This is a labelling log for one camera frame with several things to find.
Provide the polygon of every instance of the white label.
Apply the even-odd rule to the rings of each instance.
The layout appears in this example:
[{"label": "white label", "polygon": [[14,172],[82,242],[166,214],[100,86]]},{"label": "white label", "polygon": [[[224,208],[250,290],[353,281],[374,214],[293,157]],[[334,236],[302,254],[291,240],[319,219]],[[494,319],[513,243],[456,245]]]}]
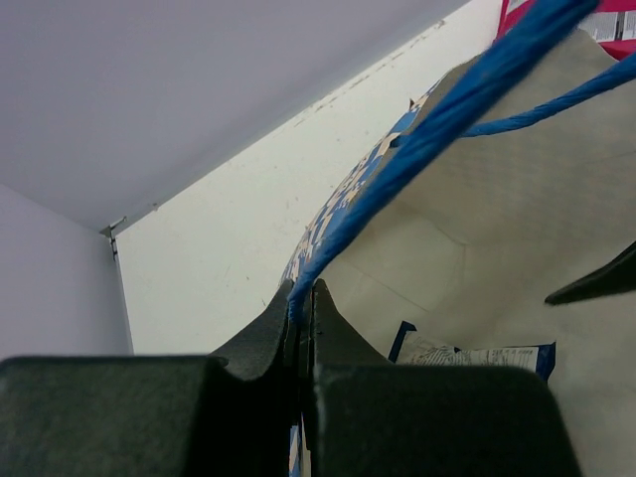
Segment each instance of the white label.
[{"label": "white label", "polygon": [[491,350],[455,351],[448,345],[425,340],[414,332],[404,337],[397,363],[427,366],[515,366],[529,371],[537,370],[539,348],[494,348]]},{"label": "white label", "polygon": [[598,43],[613,42],[616,38],[618,13],[594,13],[583,20],[578,28],[587,32]]},{"label": "white label", "polygon": [[636,12],[625,12],[623,23],[623,40],[636,39]]},{"label": "white label", "polygon": [[528,1],[529,0],[510,0],[510,2],[508,2],[508,8],[506,9],[506,15],[509,15],[510,12],[517,10]]}]

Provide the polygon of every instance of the packet in bag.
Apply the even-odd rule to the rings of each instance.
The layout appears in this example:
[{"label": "packet in bag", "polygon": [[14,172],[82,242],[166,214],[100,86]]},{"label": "packet in bag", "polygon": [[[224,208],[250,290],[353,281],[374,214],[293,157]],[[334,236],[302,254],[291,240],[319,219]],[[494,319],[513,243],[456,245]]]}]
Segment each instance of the packet in bag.
[{"label": "packet in bag", "polygon": [[544,381],[555,368],[556,358],[557,343],[461,350],[427,338],[406,321],[401,322],[389,353],[389,361],[398,365],[513,366],[537,373]]},{"label": "packet in bag", "polygon": [[[535,0],[504,0],[497,38],[503,37],[528,12]],[[587,32],[616,60],[636,52],[636,0],[604,0],[578,28]]]}]

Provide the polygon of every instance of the blue rope handle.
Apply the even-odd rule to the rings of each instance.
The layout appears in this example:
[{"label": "blue rope handle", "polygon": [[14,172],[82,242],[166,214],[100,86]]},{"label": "blue rope handle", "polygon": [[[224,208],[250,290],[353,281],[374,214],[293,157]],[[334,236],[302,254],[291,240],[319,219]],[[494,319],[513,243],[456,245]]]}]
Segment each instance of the blue rope handle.
[{"label": "blue rope handle", "polygon": [[538,0],[521,22],[484,54],[415,129],[305,264],[288,297],[290,320],[304,321],[303,301],[314,280],[374,215],[597,6],[598,0]]},{"label": "blue rope handle", "polygon": [[[490,136],[532,126],[634,79],[636,79],[636,53],[632,53],[623,61],[616,63],[600,75],[568,91],[566,94],[514,116],[475,124],[464,132],[462,137]],[[399,136],[394,139],[391,146],[401,146],[406,143],[407,139],[408,135]]]}]

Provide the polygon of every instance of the black pointed object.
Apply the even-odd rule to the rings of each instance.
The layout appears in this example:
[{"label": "black pointed object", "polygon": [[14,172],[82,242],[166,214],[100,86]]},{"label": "black pointed object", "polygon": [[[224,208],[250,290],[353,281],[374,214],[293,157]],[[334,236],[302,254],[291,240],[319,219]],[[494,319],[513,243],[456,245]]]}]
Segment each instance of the black pointed object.
[{"label": "black pointed object", "polygon": [[606,265],[549,295],[546,303],[563,305],[630,291],[636,291],[636,241]]}]

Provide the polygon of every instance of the red and white packaging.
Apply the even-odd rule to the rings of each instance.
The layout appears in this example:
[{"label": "red and white packaging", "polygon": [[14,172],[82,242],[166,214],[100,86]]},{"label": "red and white packaging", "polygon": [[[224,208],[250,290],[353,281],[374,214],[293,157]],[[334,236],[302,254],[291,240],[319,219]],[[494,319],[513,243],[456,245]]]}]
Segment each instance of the red and white packaging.
[{"label": "red and white packaging", "polygon": [[[535,0],[504,0],[497,38],[514,27],[533,3]],[[578,27],[612,57],[622,60],[636,52],[636,0],[604,0]]]}]

